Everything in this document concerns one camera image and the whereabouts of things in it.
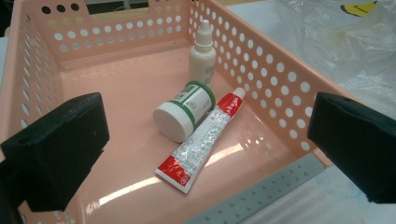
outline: plastic bag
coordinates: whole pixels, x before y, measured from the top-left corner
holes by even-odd
[[[369,3],[368,13],[347,7]],[[383,77],[396,83],[396,3],[392,0],[279,0],[283,25],[295,36],[294,51],[337,83],[357,76]]]
[[[280,44],[371,108],[396,119],[396,1],[275,4],[288,34]]]

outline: yellow object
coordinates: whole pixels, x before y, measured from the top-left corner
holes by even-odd
[[[371,11],[375,3],[376,1],[362,5],[345,5],[345,6],[341,6],[341,9],[343,9],[343,11],[345,11],[348,14],[358,17],[364,17]]]

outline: pink plastic basket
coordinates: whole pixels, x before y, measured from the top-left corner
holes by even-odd
[[[65,212],[28,223],[179,223],[316,150],[306,138],[318,91],[347,95],[214,0],[148,0],[147,15],[95,21],[83,0],[16,1],[0,98],[0,141],[72,97],[103,95],[110,141]],[[189,81],[202,19],[212,24],[220,99],[246,103],[187,195],[154,174],[178,144],[151,118]]]

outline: gray plastic strip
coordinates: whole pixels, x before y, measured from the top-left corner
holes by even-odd
[[[239,223],[296,189],[323,170],[323,164],[314,155],[308,154],[185,223]]]

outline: white table surface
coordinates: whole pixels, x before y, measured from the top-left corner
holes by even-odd
[[[280,38],[279,17],[273,0],[228,7],[255,28],[272,38]],[[292,46],[285,46],[292,51]],[[7,37],[0,38],[0,90]],[[362,193],[337,167],[326,169],[320,175],[301,185],[275,203],[245,220],[244,223],[395,223],[396,204],[368,203]]]

